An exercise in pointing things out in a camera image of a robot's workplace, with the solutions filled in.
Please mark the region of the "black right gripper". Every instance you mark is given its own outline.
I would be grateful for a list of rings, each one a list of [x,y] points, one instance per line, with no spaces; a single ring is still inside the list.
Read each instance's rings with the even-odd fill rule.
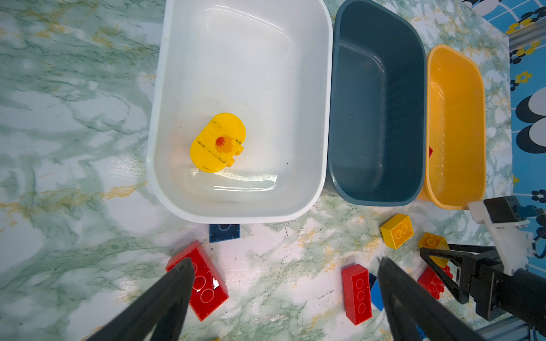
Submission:
[[[545,278],[525,269],[503,272],[496,247],[448,244],[450,250],[423,247],[419,254],[461,304],[476,303],[477,314],[491,321],[510,313],[545,335]],[[446,259],[459,268],[456,282],[432,257]]]

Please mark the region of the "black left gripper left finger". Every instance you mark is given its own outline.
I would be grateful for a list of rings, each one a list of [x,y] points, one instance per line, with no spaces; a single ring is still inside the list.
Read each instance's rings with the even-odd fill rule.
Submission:
[[[177,340],[186,318],[194,282],[190,259],[182,259],[148,291],[91,340]]]

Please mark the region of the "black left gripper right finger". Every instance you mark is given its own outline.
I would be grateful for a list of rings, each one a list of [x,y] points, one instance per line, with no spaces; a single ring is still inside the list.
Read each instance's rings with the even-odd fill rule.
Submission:
[[[378,281],[394,340],[420,340],[418,328],[431,340],[483,340],[388,257],[380,261]]]

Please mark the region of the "small red lego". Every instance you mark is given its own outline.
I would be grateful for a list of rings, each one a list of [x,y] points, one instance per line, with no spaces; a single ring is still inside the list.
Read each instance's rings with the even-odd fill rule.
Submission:
[[[436,300],[440,299],[440,296],[445,290],[444,282],[431,267],[427,267],[423,274],[418,278],[417,282]]]

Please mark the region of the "yellow tall lego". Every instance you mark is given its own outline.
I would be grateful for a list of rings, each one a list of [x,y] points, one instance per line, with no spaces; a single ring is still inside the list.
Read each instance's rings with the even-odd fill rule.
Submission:
[[[444,237],[428,232],[423,235],[418,243],[418,246],[420,249],[426,247],[428,249],[450,250],[449,245]],[[441,268],[445,268],[449,261],[440,257],[430,257],[430,259]]]

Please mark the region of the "yellow plastic bin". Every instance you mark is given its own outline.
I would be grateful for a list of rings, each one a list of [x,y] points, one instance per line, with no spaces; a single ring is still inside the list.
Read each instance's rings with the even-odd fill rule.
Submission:
[[[466,210],[486,192],[486,101],[483,78],[470,58],[437,45],[427,57],[427,148],[419,199]]]

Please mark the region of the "dark teal plastic bin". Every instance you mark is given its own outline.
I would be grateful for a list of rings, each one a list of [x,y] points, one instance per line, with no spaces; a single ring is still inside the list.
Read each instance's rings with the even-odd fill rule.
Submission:
[[[418,32],[374,1],[334,24],[328,177],[346,201],[404,206],[425,176],[426,54]]]

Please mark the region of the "yellow round lego piece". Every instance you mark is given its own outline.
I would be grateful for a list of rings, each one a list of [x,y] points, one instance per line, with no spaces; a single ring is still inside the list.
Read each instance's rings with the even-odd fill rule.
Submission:
[[[194,139],[190,157],[203,172],[217,173],[235,163],[235,156],[244,151],[246,128],[242,120],[231,113],[220,113]]]

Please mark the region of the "white plastic bin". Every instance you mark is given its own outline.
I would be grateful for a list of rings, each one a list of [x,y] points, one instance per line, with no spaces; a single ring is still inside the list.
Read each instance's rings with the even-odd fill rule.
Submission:
[[[193,223],[294,220],[326,177],[333,27],[323,1],[168,1],[146,158],[157,199]],[[190,147],[223,112],[246,128],[217,173]]]

